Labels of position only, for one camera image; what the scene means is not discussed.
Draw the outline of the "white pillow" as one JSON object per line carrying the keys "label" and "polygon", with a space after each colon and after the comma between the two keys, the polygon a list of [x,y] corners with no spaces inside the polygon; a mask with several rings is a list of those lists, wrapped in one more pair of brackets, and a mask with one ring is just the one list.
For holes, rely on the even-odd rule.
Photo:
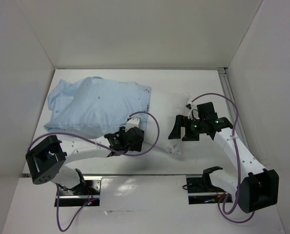
{"label": "white pillow", "polygon": [[149,144],[155,144],[160,149],[172,155],[181,155],[180,140],[168,139],[177,115],[185,113],[186,105],[190,95],[188,93],[170,93],[158,89],[151,90],[149,115],[147,118],[144,141]]}

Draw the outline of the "light blue pillowcase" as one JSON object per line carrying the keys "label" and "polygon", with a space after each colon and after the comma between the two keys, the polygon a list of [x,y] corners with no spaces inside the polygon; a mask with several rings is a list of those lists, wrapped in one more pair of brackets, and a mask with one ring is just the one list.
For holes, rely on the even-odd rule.
{"label": "light blue pillowcase", "polygon": [[140,118],[146,129],[151,88],[136,82],[87,77],[76,83],[60,80],[48,95],[51,119],[48,132],[63,131],[90,138],[114,133],[125,126],[129,115]]}

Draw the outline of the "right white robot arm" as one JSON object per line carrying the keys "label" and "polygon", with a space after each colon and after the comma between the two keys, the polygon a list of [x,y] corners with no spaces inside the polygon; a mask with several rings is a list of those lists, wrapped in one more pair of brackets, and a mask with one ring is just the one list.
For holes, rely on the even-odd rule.
{"label": "right white robot arm", "polygon": [[252,155],[227,118],[213,116],[189,119],[177,115],[169,139],[198,141],[201,134],[206,134],[215,141],[237,170],[237,175],[232,176],[220,166],[205,169],[201,180],[203,189],[224,190],[247,214],[277,204],[278,173],[268,170]]}

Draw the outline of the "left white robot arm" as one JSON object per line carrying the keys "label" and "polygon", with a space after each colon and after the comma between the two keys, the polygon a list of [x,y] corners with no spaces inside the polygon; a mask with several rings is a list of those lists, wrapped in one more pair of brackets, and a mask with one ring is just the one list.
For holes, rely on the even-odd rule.
{"label": "left white robot arm", "polygon": [[89,158],[119,156],[126,152],[113,134],[97,139],[82,137],[80,142],[63,141],[57,135],[45,136],[41,142],[29,148],[25,156],[32,182],[35,185],[52,182],[74,195],[84,191],[86,182],[81,170],[68,167],[68,163]]}

